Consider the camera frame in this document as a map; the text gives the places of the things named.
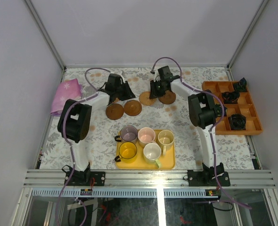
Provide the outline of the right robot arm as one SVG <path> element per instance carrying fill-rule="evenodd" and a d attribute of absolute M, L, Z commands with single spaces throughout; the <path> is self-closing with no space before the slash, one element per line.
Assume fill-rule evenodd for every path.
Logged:
<path fill-rule="evenodd" d="M 197 127 L 203 154 L 203 168 L 217 169 L 220 165 L 217 157 L 215 139 L 216 118 L 218 113 L 214 100 L 218 97 L 210 91 L 197 89 L 173 75 L 168 66 L 151 70 L 153 80 L 150 81 L 150 99 L 163 97 L 167 91 L 174 92 L 188 100 L 191 123 Z"/>

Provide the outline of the reddish brown wooden coaster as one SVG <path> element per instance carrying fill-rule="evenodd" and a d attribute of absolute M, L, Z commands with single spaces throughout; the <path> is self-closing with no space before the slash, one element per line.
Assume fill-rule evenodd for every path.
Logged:
<path fill-rule="evenodd" d="M 176 94 L 172 91 L 167 90 L 165 92 L 165 95 L 162 97 L 159 97 L 159 101 L 165 105 L 170 105 L 174 103 L 176 100 Z"/>

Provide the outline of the dark brown wooden coaster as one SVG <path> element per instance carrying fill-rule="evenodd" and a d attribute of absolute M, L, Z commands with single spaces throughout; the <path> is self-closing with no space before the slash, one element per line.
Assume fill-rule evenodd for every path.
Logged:
<path fill-rule="evenodd" d="M 109 119 L 117 120 L 123 116 L 124 107 L 120 104 L 112 104 L 106 108 L 105 113 Z"/>

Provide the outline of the pale green mug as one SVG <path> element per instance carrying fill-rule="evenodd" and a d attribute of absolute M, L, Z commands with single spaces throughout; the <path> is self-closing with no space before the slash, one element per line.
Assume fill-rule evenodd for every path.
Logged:
<path fill-rule="evenodd" d="M 158 145 L 162 150 L 163 156 L 165 156 L 166 152 L 173 146 L 174 140 L 174 134 L 170 130 L 162 130 L 158 134 Z"/>

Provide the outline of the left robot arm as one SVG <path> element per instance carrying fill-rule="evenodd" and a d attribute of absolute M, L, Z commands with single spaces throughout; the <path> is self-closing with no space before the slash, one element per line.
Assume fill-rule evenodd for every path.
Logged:
<path fill-rule="evenodd" d="M 78 101 L 66 100 L 57 130 L 72 147 L 71 167 L 78 171 L 75 180 L 81 186 L 86 186 L 91 181 L 91 174 L 85 171 L 89 166 L 89 159 L 82 140 L 88 134 L 92 111 L 106 107 L 116 99 L 125 101 L 133 98 L 135 95 L 124 77 L 110 73 L 105 86 L 99 88 L 95 94 Z"/>

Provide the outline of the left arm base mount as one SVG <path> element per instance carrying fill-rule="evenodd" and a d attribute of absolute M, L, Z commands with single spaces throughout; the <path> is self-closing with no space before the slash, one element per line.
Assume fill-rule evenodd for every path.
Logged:
<path fill-rule="evenodd" d="M 68 186 L 104 186 L 106 173 L 104 171 L 90 171 L 89 173 L 75 171 L 68 182 Z"/>

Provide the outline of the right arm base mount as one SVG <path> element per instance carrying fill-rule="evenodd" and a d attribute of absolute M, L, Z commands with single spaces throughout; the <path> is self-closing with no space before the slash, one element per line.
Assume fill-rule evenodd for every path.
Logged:
<path fill-rule="evenodd" d="M 208 187 L 208 186 L 218 186 L 214 174 L 203 171 L 187 170 L 188 183 L 192 187 Z M 221 186 L 230 186 L 230 177 L 228 172 L 223 172 L 222 174 L 217 173 L 217 178 Z"/>

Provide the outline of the woven rattan coaster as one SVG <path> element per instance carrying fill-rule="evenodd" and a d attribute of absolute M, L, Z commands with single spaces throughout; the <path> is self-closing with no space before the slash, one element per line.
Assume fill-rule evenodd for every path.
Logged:
<path fill-rule="evenodd" d="M 152 106 L 158 101 L 157 98 L 150 99 L 150 92 L 142 92 L 139 96 L 139 102 L 144 106 Z"/>

